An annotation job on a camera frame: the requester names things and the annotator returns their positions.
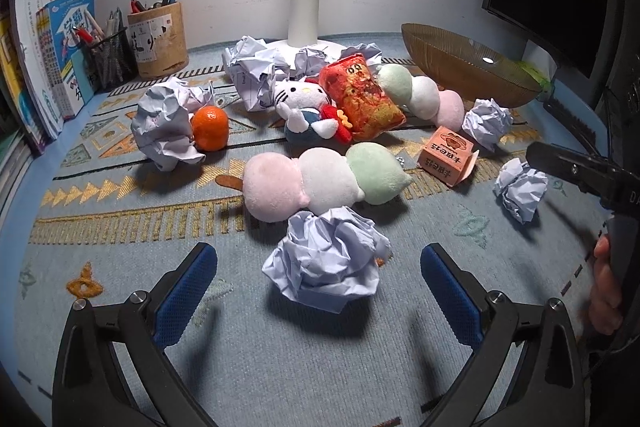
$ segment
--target brown glass bowl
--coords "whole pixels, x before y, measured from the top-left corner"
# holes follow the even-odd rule
[[[542,90],[515,62],[468,37],[435,26],[403,24],[402,38],[424,74],[467,100],[493,98],[501,107],[520,107]]]

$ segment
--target black mesh pen holder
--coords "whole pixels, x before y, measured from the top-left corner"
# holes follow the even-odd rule
[[[138,76],[138,65],[133,55],[127,29],[89,46],[95,70],[102,89],[111,90]]]

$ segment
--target screw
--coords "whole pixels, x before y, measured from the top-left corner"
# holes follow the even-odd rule
[[[553,311],[557,312],[564,308],[564,303],[560,299],[553,297],[549,299],[549,306],[551,306]]]
[[[498,302],[502,302],[504,301],[504,293],[498,291],[498,290],[493,290],[489,292],[489,300],[494,303],[497,304]]]
[[[86,306],[86,300],[85,299],[78,299],[76,300],[73,304],[72,304],[72,308],[75,309],[77,312],[79,312],[81,309],[83,309]]]
[[[144,302],[146,299],[146,292],[143,290],[138,290],[137,292],[133,292],[129,296],[129,300],[133,302],[133,304],[140,304],[140,302]]]

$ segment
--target lamp base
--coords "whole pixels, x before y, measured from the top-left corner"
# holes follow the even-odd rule
[[[296,48],[293,46],[289,46],[289,41],[276,41],[270,42],[267,44],[268,49],[270,50],[278,50],[282,56],[287,61],[287,64],[291,66],[291,69],[295,69],[295,58],[296,54],[300,51],[300,48]],[[329,57],[337,60],[340,58],[340,54],[342,50],[346,48],[341,44],[336,44],[335,42],[329,41],[318,41],[316,44],[311,44],[309,46],[304,46],[305,48],[312,48],[314,50],[319,50],[326,53]]]

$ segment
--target hello kitty plush toy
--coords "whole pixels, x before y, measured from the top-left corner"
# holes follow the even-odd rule
[[[284,133],[289,142],[317,146],[333,137],[342,143],[351,141],[350,124],[318,84],[296,80],[276,82],[273,103],[285,121]]]

